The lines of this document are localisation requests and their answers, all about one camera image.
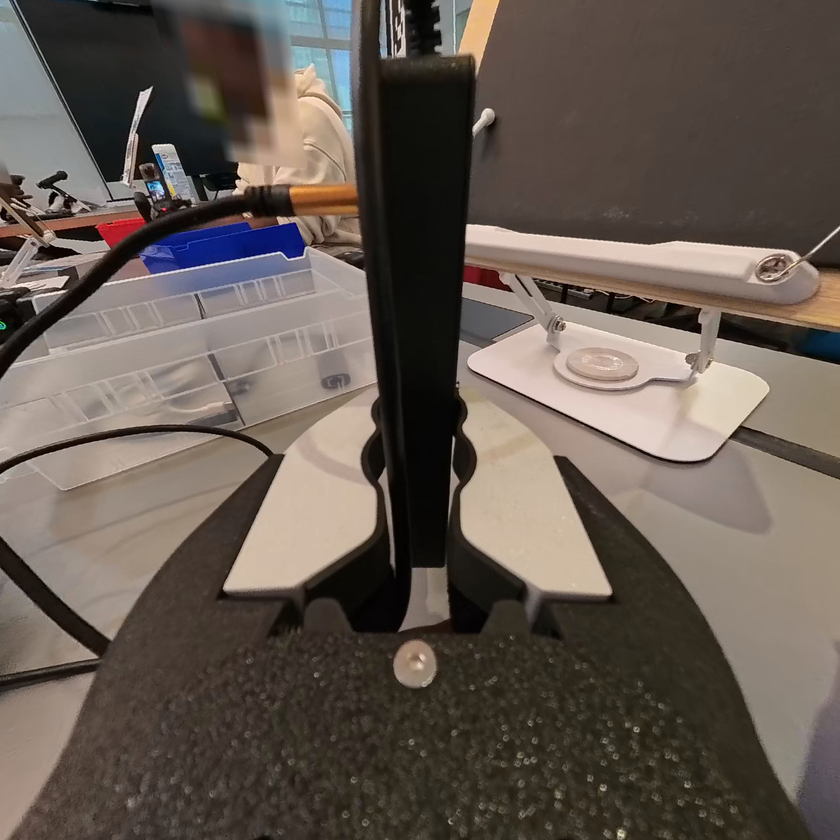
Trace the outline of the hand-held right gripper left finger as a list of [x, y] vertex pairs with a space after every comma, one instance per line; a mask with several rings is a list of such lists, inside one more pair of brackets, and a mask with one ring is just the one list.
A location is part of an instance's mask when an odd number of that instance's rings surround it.
[[331, 413], [280, 466], [227, 575], [233, 599], [333, 599], [357, 613], [392, 577], [379, 430], [371, 413]]

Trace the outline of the white printed bottle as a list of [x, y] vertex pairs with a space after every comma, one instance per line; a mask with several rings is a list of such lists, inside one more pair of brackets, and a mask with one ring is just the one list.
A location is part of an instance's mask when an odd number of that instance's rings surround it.
[[181, 158], [171, 143], [155, 143], [152, 151], [172, 199], [192, 201], [194, 198], [190, 177], [186, 174]]

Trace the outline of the clear plastic bin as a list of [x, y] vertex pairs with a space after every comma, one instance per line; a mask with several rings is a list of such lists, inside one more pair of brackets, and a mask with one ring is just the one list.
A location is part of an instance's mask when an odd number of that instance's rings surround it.
[[364, 271], [321, 250], [109, 282], [2, 379], [2, 459], [114, 428], [262, 424], [375, 382]]

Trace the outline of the white folding stand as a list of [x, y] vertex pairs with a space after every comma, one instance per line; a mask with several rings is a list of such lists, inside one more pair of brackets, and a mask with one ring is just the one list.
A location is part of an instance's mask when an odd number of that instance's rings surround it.
[[[729, 364], [718, 351], [722, 317], [777, 322], [804, 314], [807, 328], [838, 320], [828, 300], [838, 277], [838, 197], [827, 222], [803, 234], [726, 234], [676, 223], [645, 225], [615, 211], [562, 220], [566, 197], [554, 184], [563, 163], [552, 110], [528, 120], [510, 108], [483, 108], [472, 129], [471, 224], [467, 267], [498, 273], [531, 316], [531, 325], [500, 350], [482, 350], [469, 369], [644, 455], [682, 465], [718, 453], [742, 427], [757, 430], [783, 396], [762, 373]], [[539, 280], [634, 298], [684, 303], [698, 310], [691, 352], [643, 340], [623, 329], [569, 320], [544, 296]]]

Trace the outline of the black monitor screen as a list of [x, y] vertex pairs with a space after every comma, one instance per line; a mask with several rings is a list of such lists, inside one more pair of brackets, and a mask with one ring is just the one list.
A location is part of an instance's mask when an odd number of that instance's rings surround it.
[[138, 162], [173, 144], [190, 176], [234, 173], [223, 131], [193, 110], [174, 31], [152, 2], [15, 2], [105, 182], [120, 181], [136, 100]]

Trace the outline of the wide black USB hub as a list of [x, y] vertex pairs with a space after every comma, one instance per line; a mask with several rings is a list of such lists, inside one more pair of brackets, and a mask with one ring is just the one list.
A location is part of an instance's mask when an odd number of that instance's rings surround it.
[[400, 567], [441, 566], [476, 78], [464, 56], [359, 58], [360, 220]]

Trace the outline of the red plastic bin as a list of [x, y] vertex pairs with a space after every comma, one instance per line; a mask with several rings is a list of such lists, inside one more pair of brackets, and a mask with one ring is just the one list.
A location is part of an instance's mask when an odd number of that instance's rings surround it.
[[106, 245], [113, 249], [145, 225], [146, 222], [141, 217], [133, 217], [98, 224], [96, 230]]

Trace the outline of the blue plastic bin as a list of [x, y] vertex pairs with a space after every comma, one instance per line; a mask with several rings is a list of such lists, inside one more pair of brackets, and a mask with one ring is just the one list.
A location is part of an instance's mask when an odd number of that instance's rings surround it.
[[247, 222], [174, 234], [144, 248], [140, 259], [152, 273], [281, 253], [299, 258], [306, 244], [295, 223], [252, 228]]

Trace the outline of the black wood-rimmed board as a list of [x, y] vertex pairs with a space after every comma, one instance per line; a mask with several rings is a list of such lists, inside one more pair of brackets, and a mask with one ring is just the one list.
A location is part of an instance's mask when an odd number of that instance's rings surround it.
[[838, 2], [473, 2], [466, 263], [838, 330]]

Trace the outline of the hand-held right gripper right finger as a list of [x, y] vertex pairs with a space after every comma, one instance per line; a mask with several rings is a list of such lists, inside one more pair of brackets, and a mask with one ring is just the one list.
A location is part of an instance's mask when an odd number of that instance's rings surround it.
[[613, 595], [549, 447], [478, 391], [460, 392], [468, 477], [458, 530], [468, 550], [513, 577], [522, 604], [605, 602]]

